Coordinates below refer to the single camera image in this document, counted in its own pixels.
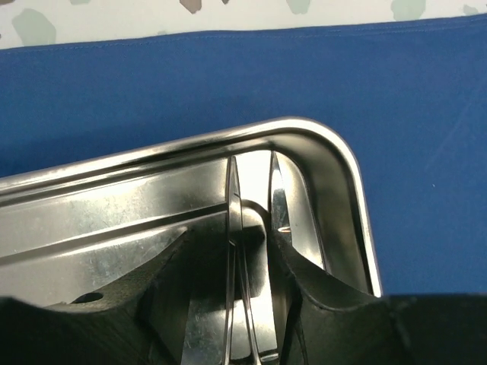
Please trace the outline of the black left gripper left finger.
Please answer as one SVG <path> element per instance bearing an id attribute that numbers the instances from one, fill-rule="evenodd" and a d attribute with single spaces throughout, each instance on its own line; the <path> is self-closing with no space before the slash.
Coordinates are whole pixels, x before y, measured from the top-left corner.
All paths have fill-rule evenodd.
<path id="1" fill-rule="evenodd" d="M 219 264 L 225 233 L 188 230 L 160 254 L 68 304 L 1 299 L 3 364 L 175 364 L 191 293 Z"/>

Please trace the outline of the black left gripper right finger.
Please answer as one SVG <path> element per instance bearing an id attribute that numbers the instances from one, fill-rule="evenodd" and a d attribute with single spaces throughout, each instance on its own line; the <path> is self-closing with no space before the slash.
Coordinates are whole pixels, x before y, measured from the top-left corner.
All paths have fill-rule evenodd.
<path id="1" fill-rule="evenodd" d="M 283 364 L 484 364 L 483 294 L 363 293 L 303 257 L 286 224 L 267 239 Z"/>

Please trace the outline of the small steel hemostat forceps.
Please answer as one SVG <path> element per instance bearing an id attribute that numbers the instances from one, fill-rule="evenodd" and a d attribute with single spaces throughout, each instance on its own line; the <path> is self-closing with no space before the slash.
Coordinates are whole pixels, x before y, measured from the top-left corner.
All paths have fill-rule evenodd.
<path id="1" fill-rule="evenodd" d="M 228 158 L 223 364 L 276 364 L 279 359 L 262 224 L 248 226 L 237 159 Z"/>

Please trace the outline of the stainless steel instrument tray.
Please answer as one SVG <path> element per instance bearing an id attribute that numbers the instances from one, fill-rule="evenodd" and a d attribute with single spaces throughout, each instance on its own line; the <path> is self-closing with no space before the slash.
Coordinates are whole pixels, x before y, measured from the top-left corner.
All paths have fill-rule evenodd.
<path id="1" fill-rule="evenodd" d="M 68 304 L 130 273 L 188 230 L 222 232 L 219 269 L 191 293 L 175 364 L 223 364 L 228 158 L 235 156 L 247 225 L 271 231 L 271 153 L 304 179 L 325 272 L 383 291 L 358 164 L 332 129 L 275 119 L 1 181 L 1 299 Z"/>

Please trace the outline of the blue surgical drape cloth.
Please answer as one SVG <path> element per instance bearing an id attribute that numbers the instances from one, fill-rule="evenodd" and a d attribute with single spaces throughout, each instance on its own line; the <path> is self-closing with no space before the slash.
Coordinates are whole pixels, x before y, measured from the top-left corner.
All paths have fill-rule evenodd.
<path id="1" fill-rule="evenodd" d="M 485 292 L 483 14 L 1 53 L 3 176 L 281 116 L 358 158 L 386 292 Z"/>

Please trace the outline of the steel surgical scissors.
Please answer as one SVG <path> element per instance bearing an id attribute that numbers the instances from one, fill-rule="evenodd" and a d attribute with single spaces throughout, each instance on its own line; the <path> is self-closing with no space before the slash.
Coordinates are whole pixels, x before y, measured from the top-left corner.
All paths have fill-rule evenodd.
<path id="1" fill-rule="evenodd" d="M 269 174 L 269 213 L 274 236 L 320 269 L 326 269 L 317 225 L 310 207 L 304 179 L 288 159 L 280 164 L 281 154 L 271 153 Z"/>

